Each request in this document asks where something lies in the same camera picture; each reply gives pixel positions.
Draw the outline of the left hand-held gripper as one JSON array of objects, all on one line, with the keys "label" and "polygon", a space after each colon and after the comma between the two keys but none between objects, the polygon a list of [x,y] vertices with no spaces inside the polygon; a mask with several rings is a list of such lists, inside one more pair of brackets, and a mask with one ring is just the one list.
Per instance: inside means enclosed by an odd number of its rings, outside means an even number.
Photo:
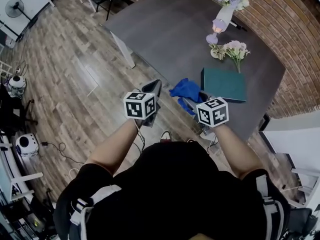
[{"label": "left hand-held gripper", "polygon": [[152,127],[160,109],[158,104],[162,90],[159,79],[148,81],[139,91],[128,92],[124,98],[124,111],[127,118],[140,120],[142,125]]}]

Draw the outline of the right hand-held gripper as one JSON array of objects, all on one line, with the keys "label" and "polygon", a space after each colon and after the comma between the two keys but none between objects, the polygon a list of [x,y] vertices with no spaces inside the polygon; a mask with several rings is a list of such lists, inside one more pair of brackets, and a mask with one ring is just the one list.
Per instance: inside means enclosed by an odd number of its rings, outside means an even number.
[{"label": "right hand-held gripper", "polygon": [[201,127],[201,137],[213,137],[213,128],[229,121],[228,103],[222,97],[209,96],[200,92],[202,103],[196,103],[190,98],[183,98],[190,111],[196,114],[195,120]]}]

